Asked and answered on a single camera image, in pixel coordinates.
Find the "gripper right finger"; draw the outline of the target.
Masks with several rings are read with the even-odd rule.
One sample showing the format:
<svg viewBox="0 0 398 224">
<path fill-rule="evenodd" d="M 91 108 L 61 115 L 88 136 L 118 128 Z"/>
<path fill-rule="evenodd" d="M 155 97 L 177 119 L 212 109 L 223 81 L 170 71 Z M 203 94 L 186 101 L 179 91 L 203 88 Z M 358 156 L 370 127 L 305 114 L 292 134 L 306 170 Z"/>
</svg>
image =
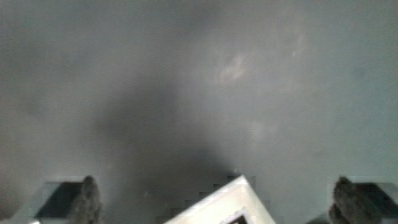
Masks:
<svg viewBox="0 0 398 224">
<path fill-rule="evenodd" d="M 398 185 L 354 182 L 342 176 L 330 211 L 308 224 L 398 224 Z"/>
</svg>

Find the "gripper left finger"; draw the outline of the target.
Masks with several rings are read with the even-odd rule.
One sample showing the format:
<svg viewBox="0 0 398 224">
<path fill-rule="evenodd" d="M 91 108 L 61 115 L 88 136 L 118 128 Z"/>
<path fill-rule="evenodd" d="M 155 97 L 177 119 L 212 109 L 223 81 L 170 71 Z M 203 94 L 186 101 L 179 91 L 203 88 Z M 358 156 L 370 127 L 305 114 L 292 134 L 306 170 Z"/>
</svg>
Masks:
<svg viewBox="0 0 398 224">
<path fill-rule="evenodd" d="M 104 224 L 97 179 L 51 181 L 12 217 L 12 224 Z"/>
</svg>

